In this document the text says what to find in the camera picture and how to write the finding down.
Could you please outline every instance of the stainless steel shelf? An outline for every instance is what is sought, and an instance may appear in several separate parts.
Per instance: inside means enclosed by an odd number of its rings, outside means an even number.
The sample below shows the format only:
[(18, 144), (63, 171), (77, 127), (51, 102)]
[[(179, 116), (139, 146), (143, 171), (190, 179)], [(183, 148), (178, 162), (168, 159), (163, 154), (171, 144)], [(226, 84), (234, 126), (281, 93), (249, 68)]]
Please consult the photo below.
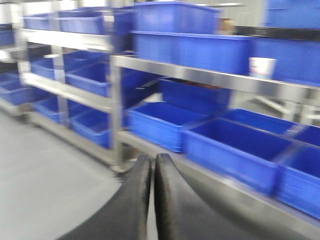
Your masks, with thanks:
[(114, 153), (112, 150), (106, 149), (95, 144), (94, 142), (70, 130), (66, 126), (58, 124), (37, 112), (30, 112), (29, 119), (33, 124), (47, 129), (53, 134), (61, 137), (62, 139), (75, 145), (81, 150), (87, 152), (88, 154), (96, 157), (102, 162), (108, 164), (109, 166), (114, 167), (117, 165), (117, 163), (113, 160)]
[(236, 180), (213, 173), (186, 159), (183, 154), (166, 150), (127, 131), (117, 133), (118, 140), (151, 157), (168, 153), (190, 185), (211, 205), (224, 206), (243, 221), (261, 226), (273, 240), (318, 240), (320, 221), (276, 200), (260, 195)]
[(27, 42), (59, 46), (79, 50), (112, 52), (113, 45), (109, 35), (94, 35), (63, 31), (21, 29)]
[(75, 86), (63, 84), (61, 82), (46, 78), (34, 73), (24, 73), (23, 79), (26, 84), (60, 95), (77, 103), (100, 110), (105, 113), (112, 113), (112, 99), (82, 90)]
[(15, 45), (0, 46), (0, 62), (12, 64), (17, 62), (19, 49)]
[(24, 115), (30, 111), (30, 104), (25, 103), (19, 106), (13, 105), (12, 103), (0, 98), (0, 109), (8, 113), (12, 117), (18, 117)]
[(111, 59), (115, 66), (121, 68), (135, 69), (306, 105), (320, 106), (320, 87), (156, 62), (127, 55), (111, 56)]

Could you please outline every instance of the blue plastic bin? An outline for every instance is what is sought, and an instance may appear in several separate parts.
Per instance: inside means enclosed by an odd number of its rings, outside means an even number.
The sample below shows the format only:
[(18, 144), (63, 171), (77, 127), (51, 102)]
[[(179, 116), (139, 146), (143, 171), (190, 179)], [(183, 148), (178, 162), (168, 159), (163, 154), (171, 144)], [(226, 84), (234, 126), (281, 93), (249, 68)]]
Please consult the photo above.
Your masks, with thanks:
[(179, 65), (248, 75), (254, 37), (183, 33), (174, 36), (178, 37)]
[[(112, 12), (113, 24), (104, 25), (103, 11)], [(59, 16), (62, 32), (83, 34), (116, 34), (122, 36), (132, 30), (133, 12), (129, 9), (112, 9), (106, 7), (87, 8), (84, 12), (65, 12)]]
[(0, 31), (0, 46), (15, 44), (15, 35), (13, 30)]
[(320, 86), (320, 42), (257, 37), (253, 57), (277, 60), (275, 80)]
[(248, 75), (250, 36), (133, 31), (138, 58)]
[(267, 116), (240, 108), (230, 110), (221, 115), (221, 117), (240, 124), (248, 125), (260, 130), (265, 130), (267, 132), (280, 135), (287, 134), (287, 131), (295, 125), (295, 123), (292, 121), (286, 121), (280, 118)]
[(33, 102), (33, 89), (23, 87), (20, 82), (11, 81), (0, 86), (0, 97), (13, 105)]
[(58, 98), (49, 97), (32, 104), (35, 112), (40, 113), (54, 122), (61, 123), (62, 119), (59, 113)]
[[(67, 102), (70, 118), (76, 117), (79, 114), (87, 112), (91, 109), (71, 100), (68, 100)], [(36, 112), (50, 118), (57, 123), (62, 123), (61, 112), (59, 112), (58, 98), (56, 95), (37, 101), (33, 103), (32, 106)]]
[[(64, 70), (66, 72), (72, 71), (77, 68), (89, 65), (92, 62), (97, 62), (102, 57), (101, 55), (94, 55), (89, 52), (83, 53), (82, 51), (69, 53), (63, 56)], [(40, 76), (56, 79), (55, 67), (53, 58), (40, 58), (33, 60), (30, 63), (31, 72)]]
[(320, 147), (320, 127), (306, 126), (294, 136), (294, 139)]
[(320, 1), (268, 0), (266, 27), (320, 29)]
[(160, 80), (162, 99), (168, 104), (203, 115), (216, 115), (228, 109), (231, 96), (229, 89), (188, 85), (172, 77), (163, 77)]
[(65, 75), (65, 81), (77, 88), (109, 97), (111, 82), (106, 80), (108, 69), (104, 63), (92, 64), (68, 72)]
[(37, 29), (37, 30), (52, 30), (50, 26), (51, 13), (42, 13), (24, 16), (24, 28), (25, 29)]
[(134, 30), (167, 33), (215, 34), (219, 29), (216, 8), (181, 1), (136, 3)]
[(0, 86), (8, 82), (20, 82), (19, 73), (17, 71), (11, 71), (0, 74)]
[(111, 148), (112, 131), (109, 115), (97, 110), (87, 111), (70, 119), (70, 127), (85, 138), (103, 146)]
[(165, 32), (133, 31), (134, 50), (140, 59), (179, 64), (178, 38)]
[(276, 198), (320, 219), (320, 149), (303, 145), (284, 159)]
[(273, 193), (278, 174), (275, 161), (291, 143), (225, 119), (209, 120), (185, 133), (188, 159), (265, 195)]
[(205, 116), (165, 102), (147, 103), (128, 110), (129, 129), (135, 135), (180, 153), (183, 129)]
[(94, 51), (74, 51), (63, 55), (63, 60), (69, 69), (76, 69), (85, 65), (101, 61), (109, 61), (109, 54)]

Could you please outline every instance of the shelving unit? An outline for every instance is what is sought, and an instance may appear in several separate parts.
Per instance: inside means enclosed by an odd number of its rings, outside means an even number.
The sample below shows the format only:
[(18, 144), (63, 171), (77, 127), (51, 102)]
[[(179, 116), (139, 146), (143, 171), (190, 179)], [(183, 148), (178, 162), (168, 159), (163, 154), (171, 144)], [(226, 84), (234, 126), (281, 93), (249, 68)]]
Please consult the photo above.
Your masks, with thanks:
[[(51, 0), (51, 12), (56, 13), (59, 9), (55, 4), (58, 0)], [(5, 1), (5, 3), (19, 4), (20, 16), (24, 16), (24, 9), (21, 3), (26, 2), (48, 2), (47, 0), (12, 0)], [(105, 22), (110, 24), (114, 21), (114, 17), (110, 13), (105, 13)], [(68, 102), (72, 100), (90, 108), (102, 111), (104, 113), (113, 113), (114, 104), (113, 100), (108, 97), (82, 90), (80, 88), (68, 85), (65, 83), (65, 71), (62, 66), (63, 63), (63, 48), (70, 48), (75, 50), (85, 50), (93, 52), (104, 52), (111, 54), (114, 52), (114, 45), (112, 38), (109, 35), (94, 35), (62, 31), (49, 31), (49, 30), (36, 30), (23, 28), (23, 20), (18, 24), (17, 32), (21, 38), (19, 48), (4, 48), (0, 50), (0, 56), (3, 59), (10, 61), (12, 56), (19, 56), (19, 72), (23, 79), (23, 83), (33, 86), (44, 91), (50, 92), (58, 97), (59, 112), (63, 113), (62, 123), (58, 124), (51, 119), (42, 116), (36, 112), (29, 112), (29, 121), (36, 126), (41, 126), (44, 129), (59, 136), (65, 141), (75, 145), (79, 149), (89, 153), (103, 163), (110, 166), (115, 172), (126, 171), (126, 166), (122, 162), (115, 160), (114, 151), (112, 149), (104, 148), (94, 142), (87, 140), (83, 136), (75, 133), (69, 129), (69, 116), (68, 116)], [(51, 25), (59, 29), (58, 20), (52, 19)], [(27, 43), (50, 45), (54, 63), (56, 80), (46, 78), (31, 72), (30, 63), (26, 56)]]
[(118, 162), (123, 159), (123, 144), (130, 145), (152, 157), (158, 153), (168, 153), (192, 187), (212, 205), (222, 205), (225, 209), (245, 217), (251, 224), (263, 226), (265, 230), (274, 233), (275, 236), (284, 236), (280, 239), (317, 240), (319, 238), (320, 222), (318, 220), (278, 201), (264, 197), (235, 180), (206, 170), (186, 159), (183, 154), (166, 150), (123, 129), (121, 127), (120, 79), (122, 68), (128, 68), (257, 95), (266, 95), (285, 101), (317, 105), (319, 105), (320, 88), (155, 62), (133, 56), (115, 55), (111, 57), (111, 63), (113, 96), (115, 97), (113, 130), (116, 133), (113, 137), (113, 145), (114, 157)]

